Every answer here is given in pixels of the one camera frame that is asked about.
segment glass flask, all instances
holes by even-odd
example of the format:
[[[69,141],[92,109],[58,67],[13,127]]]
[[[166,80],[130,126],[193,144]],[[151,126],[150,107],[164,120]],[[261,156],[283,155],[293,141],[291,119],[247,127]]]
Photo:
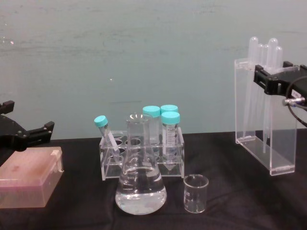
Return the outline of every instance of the glass flask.
[[[155,212],[166,201],[166,189],[150,144],[150,119],[149,115],[135,113],[127,120],[128,151],[115,201],[120,209],[134,215]]]

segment blue cap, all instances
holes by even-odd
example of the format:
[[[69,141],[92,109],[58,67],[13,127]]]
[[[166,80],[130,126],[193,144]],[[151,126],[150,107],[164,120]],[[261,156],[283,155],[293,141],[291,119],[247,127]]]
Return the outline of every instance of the blue cap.
[[[95,118],[94,122],[95,125],[100,128],[107,124],[107,118],[106,116],[98,116]]]
[[[173,104],[165,104],[161,106],[161,114],[165,112],[177,112],[178,113],[178,107]]]
[[[180,122],[180,114],[177,112],[165,112],[161,114],[163,124],[175,125]]]
[[[146,106],[143,108],[143,113],[144,114],[149,114],[152,117],[159,117],[160,116],[160,107],[158,106]]]

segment black cable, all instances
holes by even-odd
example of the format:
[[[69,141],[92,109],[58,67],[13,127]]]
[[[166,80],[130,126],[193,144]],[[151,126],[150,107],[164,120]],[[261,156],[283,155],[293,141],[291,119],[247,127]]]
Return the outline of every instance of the black cable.
[[[303,76],[303,77],[300,77],[298,79],[295,79],[293,82],[290,83],[290,85],[288,86],[287,90],[286,90],[286,99],[289,99],[290,98],[290,90],[291,88],[293,87],[293,85],[298,82],[298,81],[301,81],[303,79],[307,79],[307,76]],[[298,106],[299,108],[301,109],[307,109],[307,106]],[[294,118],[299,122],[301,123],[303,126],[307,127],[307,123],[305,121],[302,121],[292,110],[290,104],[288,104],[288,109],[290,111],[290,113],[292,114],[292,116],[294,116]]]

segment black table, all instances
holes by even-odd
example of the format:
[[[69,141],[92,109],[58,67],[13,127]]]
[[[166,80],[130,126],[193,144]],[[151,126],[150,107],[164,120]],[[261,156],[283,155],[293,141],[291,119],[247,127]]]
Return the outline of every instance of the black table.
[[[0,230],[305,230],[307,229],[307,133],[298,134],[296,172],[271,177],[234,133],[188,134],[185,173],[210,180],[208,207],[183,207],[181,178],[163,178],[167,201],[157,212],[133,216],[115,204],[117,179],[102,181],[98,138],[54,140],[65,173],[45,208],[0,209]]]

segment glass beaker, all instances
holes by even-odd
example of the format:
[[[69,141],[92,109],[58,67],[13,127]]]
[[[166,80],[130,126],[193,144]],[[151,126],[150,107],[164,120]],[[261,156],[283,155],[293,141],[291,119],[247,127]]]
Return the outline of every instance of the glass beaker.
[[[209,180],[200,174],[190,174],[183,180],[184,208],[191,213],[201,213],[207,206],[207,189]]]
[[[166,201],[166,189],[150,144],[150,119],[135,113],[127,120],[128,150],[115,201],[120,209],[134,215],[155,212]]]

